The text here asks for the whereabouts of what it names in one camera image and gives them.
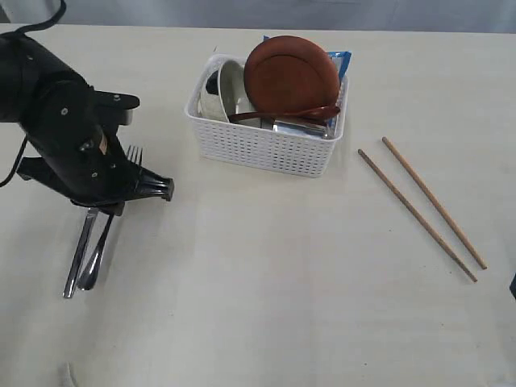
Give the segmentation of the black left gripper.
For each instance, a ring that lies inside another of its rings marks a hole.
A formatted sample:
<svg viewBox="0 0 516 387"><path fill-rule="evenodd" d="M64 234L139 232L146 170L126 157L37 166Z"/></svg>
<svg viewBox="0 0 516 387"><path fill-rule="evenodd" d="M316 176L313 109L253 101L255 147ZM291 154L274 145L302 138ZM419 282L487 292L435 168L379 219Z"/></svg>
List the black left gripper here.
<svg viewBox="0 0 516 387"><path fill-rule="evenodd" d="M64 81L51 87L21 122L39 155L22 158L18 175L56 191L75 206L113 216L123 214L125 201L134 193L139 199L170 202L173 179L148 169L139 173L117 137L117 112L139 104L134 95L98 91L85 82Z"/></svg>

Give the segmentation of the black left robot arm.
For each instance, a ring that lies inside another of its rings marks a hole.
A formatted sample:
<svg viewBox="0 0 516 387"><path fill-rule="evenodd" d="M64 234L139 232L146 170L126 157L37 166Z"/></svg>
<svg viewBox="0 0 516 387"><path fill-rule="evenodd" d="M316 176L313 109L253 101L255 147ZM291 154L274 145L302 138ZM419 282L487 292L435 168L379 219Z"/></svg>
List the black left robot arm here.
<svg viewBox="0 0 516 387"><path fill-rule="evenodd" d="M174 183L142 165L136 147L117 132L140 100L96 90L65 62L25 35L1 35L1 120L17 123L37 157L16 173L65 196L76 206L121 215L125 202L170 201Z"/></svg>

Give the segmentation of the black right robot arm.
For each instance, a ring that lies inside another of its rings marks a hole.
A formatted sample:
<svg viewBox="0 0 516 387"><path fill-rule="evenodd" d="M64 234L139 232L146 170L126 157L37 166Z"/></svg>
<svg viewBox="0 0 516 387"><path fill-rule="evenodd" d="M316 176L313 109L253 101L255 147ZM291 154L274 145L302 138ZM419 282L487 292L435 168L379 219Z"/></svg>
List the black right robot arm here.
<svg viewBox="0 0 516 387"><path fill-rule="evenodd" d="M510 283L510 292L513 295L514 299L516 299L516 275L514 274L514 278Z"/></svg>

